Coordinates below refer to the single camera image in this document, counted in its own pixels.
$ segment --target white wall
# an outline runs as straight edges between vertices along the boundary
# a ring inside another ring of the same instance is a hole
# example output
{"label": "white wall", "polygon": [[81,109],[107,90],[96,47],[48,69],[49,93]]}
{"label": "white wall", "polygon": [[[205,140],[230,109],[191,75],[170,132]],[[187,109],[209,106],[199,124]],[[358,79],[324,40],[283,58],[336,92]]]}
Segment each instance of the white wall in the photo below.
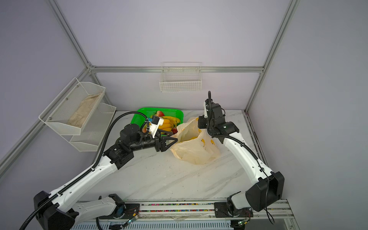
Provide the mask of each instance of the white wall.
{"label": "white wall", "polygon": [[97,66],[263,66],[290,0],[58,0]]}
{"label": "white wall", "polygon": [[[1,158],[84,67],[45,0],[1,1],[0,31]],[[0,184],[0,229],[18,229],[38,192],[69,181],[94,155],[44,127]],[[27,229],[42,228],[34,219]]]}
{"label": "white wall", "polygon": [[224,109],[243,109],[247,105],[259,73],[203,73],[201,92],[161,93],[161,73],[98,73],[106,93],[117,110],[142,107],[167,107],[202,110],[212,99]]}
{"label": "white wall", "polygon": [[250,116],[301,229],[366,229],[368,2],[301,0]]}

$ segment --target bunch of bananas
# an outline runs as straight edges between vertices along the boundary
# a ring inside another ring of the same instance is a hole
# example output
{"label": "bunch of bananas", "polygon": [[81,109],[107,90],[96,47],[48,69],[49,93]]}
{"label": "bunch of bananas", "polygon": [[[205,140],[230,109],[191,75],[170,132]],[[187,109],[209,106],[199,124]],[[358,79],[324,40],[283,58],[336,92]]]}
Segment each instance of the bunch of bananas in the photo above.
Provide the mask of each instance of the bunch of bananas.
{"label": "bunch of bananas", "polygon": [[171,132],[176,129],[177,125],[180,123],[180,119],[176,117],[163,116],[163,124],[159,126],[159,129]]}

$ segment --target folded cloth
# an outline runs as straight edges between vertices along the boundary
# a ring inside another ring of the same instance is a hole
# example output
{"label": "folded cloth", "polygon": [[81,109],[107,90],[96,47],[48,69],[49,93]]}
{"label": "folded cloth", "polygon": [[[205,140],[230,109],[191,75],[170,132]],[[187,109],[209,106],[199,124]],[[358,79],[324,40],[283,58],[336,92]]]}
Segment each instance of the folded cloth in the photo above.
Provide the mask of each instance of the folded cloth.
{"label": "folded cloth", "polygon": [[102,93],[89,95],[88,97],[83,99],[78,109],[68,120],[68,125],[81,128],[87,120],[89,113],[92,111],[101,94]]}

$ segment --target white table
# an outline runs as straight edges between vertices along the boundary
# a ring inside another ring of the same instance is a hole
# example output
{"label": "white table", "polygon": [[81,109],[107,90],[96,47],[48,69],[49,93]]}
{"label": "white table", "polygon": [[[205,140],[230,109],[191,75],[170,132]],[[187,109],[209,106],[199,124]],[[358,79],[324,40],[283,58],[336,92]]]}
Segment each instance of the white table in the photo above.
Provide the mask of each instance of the white table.
{"label": "white table", "polygon": [[[202,110],[186,110],[184,121],[203,115]],[[114,119],[123,114],[115,113]],[[113,145],[120,131],[133,115],[121,118],[113,127],[105,149]],[[244,140],[255,152],[241,110],[227,110],[226,121],[232,121]],[[124,201],[224,200],[250,188],[250,180],[234,155],[218,141],[221,156],[204,165],[193,165],[174,157],[170,150],[156,152],[154,148],[134,152],[134,158],[120,170],[107,176],[80,200],[92,201],[101,195],[116,193]]]}

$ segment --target robotic arm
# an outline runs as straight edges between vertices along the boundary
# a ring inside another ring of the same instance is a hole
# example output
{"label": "robotic arm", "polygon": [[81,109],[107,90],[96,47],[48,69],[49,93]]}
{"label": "robotic arm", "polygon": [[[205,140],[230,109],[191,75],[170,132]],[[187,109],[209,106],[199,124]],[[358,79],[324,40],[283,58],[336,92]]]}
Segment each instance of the robotic arm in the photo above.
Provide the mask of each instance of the robotic arm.
{"label": "robotic arm", "polygon": [[[213,138],[218,138],[235,155],[253,185],[246,192],[239,192],[227,199],[229,213],[236,216],[236,213],[245,207],[260,211],[281,198],[284,177],[280,172],[272,172],[258,159],[245,144],[236,125],[225,121],[221,106],[213,103],[210,91],[208,94],[209,98],[204,103],[205,114],[199,117],[198,128],[206,128]],[[110,219],[126,217],[125,203],[116,194],[91,202],[77,201],[99,181],[131,160],[134,157],[133,151],[154,147],[157,152],[164,152],[177,142],[176,138],[171,137],[171,132],[158,129],[163,124],[163,119],[153,116],[152,119],[146,118],[149,131],[143,134],[143,126],[126,125],[120,131],[120,138],[116,143],[103,152],[113,125],[119,118],[131,113],[145,116],[139,112],[128,112],[116,118],[107,131],[96,162],[65,185],[50,193],[42,191],[37,194],[33,198],[35,211],[20,229],[25,229],[33,217],[37,218],[45,230],[68,230],[74,225],[100,216],[108,216]]]}

